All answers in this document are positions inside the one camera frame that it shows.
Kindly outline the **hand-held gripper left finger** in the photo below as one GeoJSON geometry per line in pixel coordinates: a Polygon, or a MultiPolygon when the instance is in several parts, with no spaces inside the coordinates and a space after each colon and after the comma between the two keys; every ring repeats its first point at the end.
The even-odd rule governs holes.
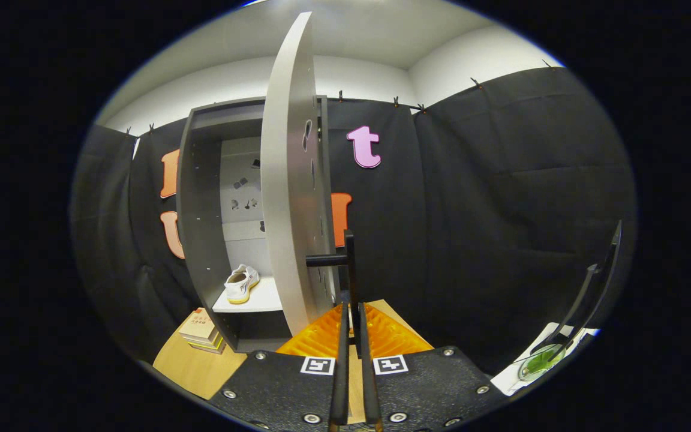
{"type": "Polygon", "coordinates": [[[335,356],[251,352],[209,405],[253,430],[337,431],[348,418],[348,306],[335,322],[335,356]]]}

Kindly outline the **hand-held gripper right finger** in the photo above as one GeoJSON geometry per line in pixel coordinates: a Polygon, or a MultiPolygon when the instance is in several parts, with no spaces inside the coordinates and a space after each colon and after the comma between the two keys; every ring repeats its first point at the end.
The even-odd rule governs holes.
{"type": "Polygon", "coordinates": [[[455,346],[379,355],[378,314],[361,303],[366,423],[377,431],[454,431],[505,406],[508,397],[455,346]]]}

